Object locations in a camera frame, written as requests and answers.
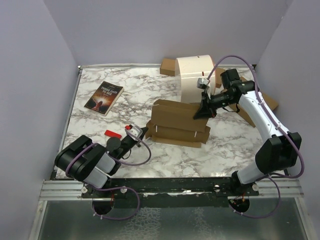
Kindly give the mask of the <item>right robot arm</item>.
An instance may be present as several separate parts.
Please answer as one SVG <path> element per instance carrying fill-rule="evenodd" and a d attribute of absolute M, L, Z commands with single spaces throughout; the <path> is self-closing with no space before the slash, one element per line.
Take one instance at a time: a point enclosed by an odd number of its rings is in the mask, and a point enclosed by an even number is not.
<path fill-rule="evenodd" d="M 203 91 L 200 107 L 193 118 L 214 118 L 217 109 L 236 104 L 254 122 L 263 141 L 262 147 L 256 153 L 253 163 L 235 171 L 230 177 L 230 192 L 240 196 L 263 177 L 293 167 L 298 158 L 302 137 L 299 133 L 288 130 L 276 118 L 254 81 L 242 81 L 235 68 L 224 71 L 220 77 L 225 91 L 216 95 L 209 92 L 209 79 L 198 78 L 197 88 Z"/>

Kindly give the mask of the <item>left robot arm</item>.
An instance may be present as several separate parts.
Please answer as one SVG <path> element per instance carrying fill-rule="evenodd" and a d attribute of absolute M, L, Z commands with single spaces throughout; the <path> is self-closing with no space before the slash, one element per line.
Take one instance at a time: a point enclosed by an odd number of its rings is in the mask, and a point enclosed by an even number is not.
<path fill-rule="evenodd" d="M 151 159 L 151 149 L 143 141 L 148 130 L 146 126 L 127 125 L 123 139 L 115 134 L 110 135 L 105 146 L 81 135 L 57 154 L 54 164 L 63 170 L 67 177 L 93 186 L 97 196 L 106 197 L 111 190 L 107 181 L 122 165 L 141 166 Z M 135 146 L 145 146 L 148 158 L 139 163 L 126 162 L 125 155 L 129 156 Z"/>

